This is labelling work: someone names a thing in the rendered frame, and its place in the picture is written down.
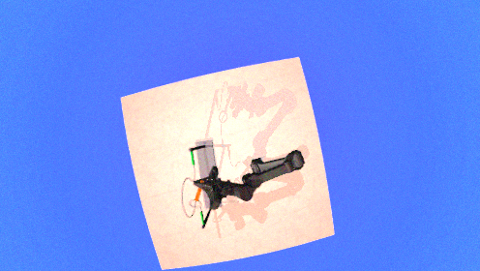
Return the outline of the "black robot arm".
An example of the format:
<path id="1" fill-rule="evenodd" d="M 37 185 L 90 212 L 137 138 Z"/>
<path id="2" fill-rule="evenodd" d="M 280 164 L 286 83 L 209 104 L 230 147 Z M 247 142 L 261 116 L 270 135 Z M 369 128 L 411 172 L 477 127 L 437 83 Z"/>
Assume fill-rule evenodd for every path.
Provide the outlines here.
<path id="1" fill-rule="evenodd" d="M 254 197 L 256 189 L 260 188 L 262 183 L 286 173 L 291 173 L 294 170 L 300 170 L 305 163 L 302 153 L 298 150 L 290 152 L 285 158 L 269 162 L 263 162 L 261 158 L 254 159 L 250 164 L 253 173 L 242 176 L 243 184 L 232 182 L 233 190 L 231 196 L 237 196 L 244 201 L 250 201 Z"/>

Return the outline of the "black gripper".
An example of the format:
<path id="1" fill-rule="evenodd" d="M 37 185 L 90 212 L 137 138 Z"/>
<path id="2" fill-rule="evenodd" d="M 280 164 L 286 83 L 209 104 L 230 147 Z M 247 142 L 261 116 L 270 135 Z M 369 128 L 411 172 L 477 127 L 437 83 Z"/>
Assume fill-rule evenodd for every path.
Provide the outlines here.
<path id="1" fill-rule="evenodd" d="M 202 178 L 195 180 L 193 183 L 195 186 L 199 187 L 202 189 L 205 193 L 207 193 L 207 196 L 212 196 L 213 201 L 209 203 L 209 208 L 210 210 L 217 210 L 222 203 L 222 195 L 230 196 L 232 194 L 233 190 L 233 184 L 230 182 L 230 179 L 227 179 L 226 181 L 221 180 L 220 177 L 217 178 L 219 171 L 216 166 L 212 166 L 210 169 L 210 174 L 208 177 Z M 200 182 L 200 181 L 204 182 Z"/>

